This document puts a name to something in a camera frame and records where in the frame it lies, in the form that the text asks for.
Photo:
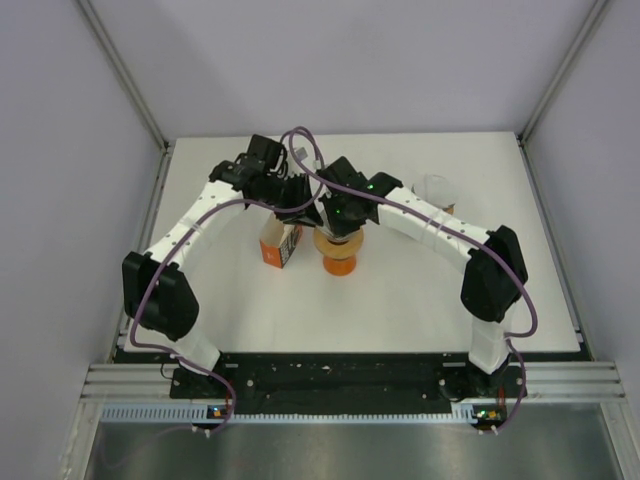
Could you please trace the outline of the orange filter box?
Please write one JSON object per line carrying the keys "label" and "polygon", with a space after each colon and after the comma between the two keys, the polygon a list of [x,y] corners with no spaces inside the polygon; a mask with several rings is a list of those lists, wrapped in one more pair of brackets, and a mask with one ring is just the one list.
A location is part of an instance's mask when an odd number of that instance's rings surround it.
{"label": "orange filter box", "polygon": [[301,226],[285,224],[271,214],[259,237],[263,262],[283,269],[296,250],[302,233]]}

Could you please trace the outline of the orange glass beaker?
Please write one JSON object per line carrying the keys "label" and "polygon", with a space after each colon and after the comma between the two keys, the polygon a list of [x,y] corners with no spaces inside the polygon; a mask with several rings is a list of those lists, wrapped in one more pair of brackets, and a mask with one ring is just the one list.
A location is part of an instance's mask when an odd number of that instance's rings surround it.
{"label": "orange glass beaker", "polygon": [[357,259],[355,256],[350,256],[344,259],[334,259],[327,256],[323,258],[323,267],[325,271],[337,277],[349,275],[355,270],[356,266]]}

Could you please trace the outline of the white paper coffee filter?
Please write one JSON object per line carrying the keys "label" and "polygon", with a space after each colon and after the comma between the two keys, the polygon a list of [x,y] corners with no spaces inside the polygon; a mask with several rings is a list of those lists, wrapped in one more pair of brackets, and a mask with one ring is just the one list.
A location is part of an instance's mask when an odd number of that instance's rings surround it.
{"label": "white paper coffee filter", "polygon": [[422,175],[413,183],[411,190],[419,198],[441,209],[453,208],[457,203],[456,188],[440,175]]}

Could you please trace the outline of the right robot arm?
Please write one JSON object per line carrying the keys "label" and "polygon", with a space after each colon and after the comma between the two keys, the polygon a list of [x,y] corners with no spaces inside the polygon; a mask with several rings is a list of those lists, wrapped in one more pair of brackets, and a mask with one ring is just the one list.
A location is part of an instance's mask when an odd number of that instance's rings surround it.
{"label": "right robot arm", "polygon": [[429,247],[462,275],[460,300],[472,317],[469,388],[487,396],[504,380],[509,311],[523,296],[528,272],[516,233],[471,225],[419,198],[385,173],[370,178],[346,157],[315,172],[331,232],[345,236],[370,221]]}

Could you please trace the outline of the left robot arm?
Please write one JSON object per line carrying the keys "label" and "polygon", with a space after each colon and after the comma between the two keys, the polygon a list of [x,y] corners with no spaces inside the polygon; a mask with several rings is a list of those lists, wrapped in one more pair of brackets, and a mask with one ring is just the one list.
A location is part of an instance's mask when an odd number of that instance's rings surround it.
{"label": "left robot arm", "polygon": [[272,211],[285,225],[323,223],[317,193],[306,175],[290,173],[288,156],[283,143],[253,135],[246,151],[214,167],[194,203],[160,240],[122,262],[131,344],[176,358],[193,371],[192,384],[205,396],[220,394],[227,374],[216,366],[220,350],[198,326],[200,305],[190,274],[229,222],[251,205]]}

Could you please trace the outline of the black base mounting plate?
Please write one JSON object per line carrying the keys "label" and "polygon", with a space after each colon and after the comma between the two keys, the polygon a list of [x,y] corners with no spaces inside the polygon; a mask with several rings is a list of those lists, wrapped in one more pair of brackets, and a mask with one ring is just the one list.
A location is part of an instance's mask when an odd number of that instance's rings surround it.
{"label": "black base mounting plate", "polygon": [[525,393],[515,359],[487,375],[462,353],[226,353],[212,376],[175,370],[170,396],[226,400],[239,414],[447,413]]}

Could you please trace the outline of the left aluminium corner post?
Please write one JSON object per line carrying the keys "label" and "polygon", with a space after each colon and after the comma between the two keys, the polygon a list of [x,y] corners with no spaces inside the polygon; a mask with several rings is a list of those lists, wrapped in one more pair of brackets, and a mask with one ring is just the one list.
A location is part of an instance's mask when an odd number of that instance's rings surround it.
{"label": "left aluminium corner post", "polygon": [[111,35],[100,18],[95,6],[88,0],[74,0],[73,4],[78,10],[78,13],[87,26],[89,32],[94,37],[109,68],[138,116],[142,126],[147,131],[156,147],[161,152],[166,152],[170,143],[155,120],[130,69],[126,65],[126,62],[111,38]]}

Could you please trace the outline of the aluminium corner post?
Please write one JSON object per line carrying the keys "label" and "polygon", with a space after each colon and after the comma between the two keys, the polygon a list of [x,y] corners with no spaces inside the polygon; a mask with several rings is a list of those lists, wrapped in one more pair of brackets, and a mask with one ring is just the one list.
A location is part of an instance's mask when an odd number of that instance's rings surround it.
{"label": "aluminium corner post", "polygon": [[78,13],[87,26],[89,32],[94,37],[109,68],[138,116],[142,126],[147,131],[156,147],[161,152],[166,152],[170,143],[155,120],[130,69],[126,65],[126,62],[111,38],[111,35],[100,18],[95,6],[88,0],[74,0],[73,4],[78,10]]}
{"label": "aluminium corner post", "polygon": [[581,22],[580,28],[566,49],[557,69],[536,102],[524,127],[517,135],[520,147],[524,147],[535,134],[538,125],[570,78],[572,71],[606,18],[612,4],[613,1],[611,0],[597,0],[590,5],[586,17]]}

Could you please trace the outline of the right aluminium corner post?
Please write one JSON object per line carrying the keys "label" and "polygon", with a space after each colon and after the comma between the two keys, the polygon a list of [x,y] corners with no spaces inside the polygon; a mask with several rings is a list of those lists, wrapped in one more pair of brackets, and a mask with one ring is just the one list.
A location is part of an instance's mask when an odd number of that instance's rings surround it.
{"label": "right aluminium corner post", "polygon": [[557,69],[536,102],[524,127],[517,135],[520,147],[524,147],[535,134],[538,125],[570,78],[572,71],[606,18],[612,4],[613,1],[611,0],[597,0],[590,5],[586,17],[581,22],[580,28],[566,49]]}

